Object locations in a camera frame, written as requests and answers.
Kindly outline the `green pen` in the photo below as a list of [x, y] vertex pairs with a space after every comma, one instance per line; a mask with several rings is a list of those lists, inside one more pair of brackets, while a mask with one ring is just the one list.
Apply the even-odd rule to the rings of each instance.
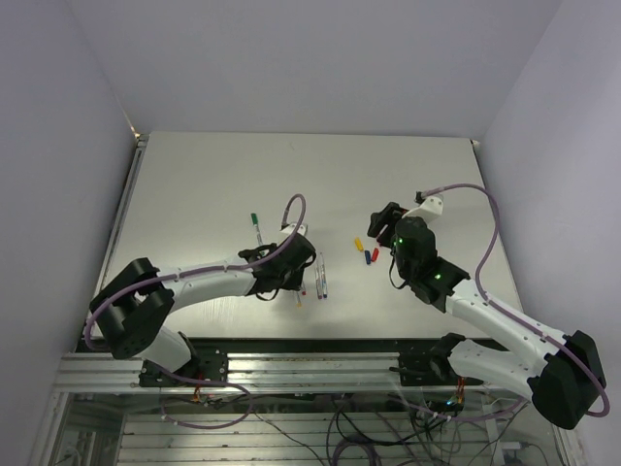
[[254, 226], [253, 224], [252, 224], [252, 226], [253, 226], [254, 231], [255, 231], [255, 235], [256, 235], [256, 240], [257, 240], [258, 246], [262, 247], [264, 245], [264, 242], [263, 242], [263, 238], [262, 238], [262, 234], [261, 234], [259, 220], [258, 220], [258, 226]]

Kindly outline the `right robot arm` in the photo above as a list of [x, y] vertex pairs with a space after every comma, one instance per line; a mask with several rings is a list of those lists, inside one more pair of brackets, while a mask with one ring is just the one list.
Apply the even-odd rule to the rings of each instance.
[[390, 250], [390, 268], [423, 303], [474, 326], [499, 344], [490, 349], [463, 335], [438, 340], [427, 364], [437, 383], [455, 378], [489, 382], [531, 402], [557, 427], [573, 430], [605, 393], [605, 374], [593, 338], [567, 334], [494, 303], [469, 273], [440, 257], [429, 222], [441, 200], [407, 210], [390, 202], [370, 217], [368, 235]]

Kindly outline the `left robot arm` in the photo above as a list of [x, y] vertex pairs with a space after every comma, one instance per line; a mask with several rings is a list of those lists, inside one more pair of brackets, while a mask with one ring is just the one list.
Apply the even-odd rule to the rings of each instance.
[[165, 326], [169, 315], [218, 298], [297, 291], [315, 259], [315, 247], [299, 233], [194, 268], [165, 270], [135, 259], [92, 299], [84, 339], [92, 345], [97, 326], [113, 358], [140, 357], [163, 368], [172, 383], [187, 385], [205, 370], [189, 339]]

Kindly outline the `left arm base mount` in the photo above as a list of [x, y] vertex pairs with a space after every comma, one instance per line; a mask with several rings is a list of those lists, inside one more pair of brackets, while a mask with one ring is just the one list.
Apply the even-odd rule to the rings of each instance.
[[[226, 352], [201, 339], [189, 339], [182, 332], [178, 336], [189, 348], [190, 358], [173, 374], [190, 379], [201, 379], [212, 382], [225, 382], [229, 372], [229, 360]], [[182, 386], [183, 382], [164, 374], [157, 365], [144, 360], [139, 376], [140, 387], [174, 387]]]

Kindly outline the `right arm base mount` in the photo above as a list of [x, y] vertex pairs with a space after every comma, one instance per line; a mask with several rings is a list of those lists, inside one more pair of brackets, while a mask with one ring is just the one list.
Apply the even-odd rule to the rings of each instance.
[[414, 345], [409, 351], [399, 354], [397, 363], [390, 366], [389, 371], [399, 375], [402, 386], [457, 384], [459, 376], [448, 362], [448, 357], [465, 340], [463, 335], [448, 333], [425, 349]]

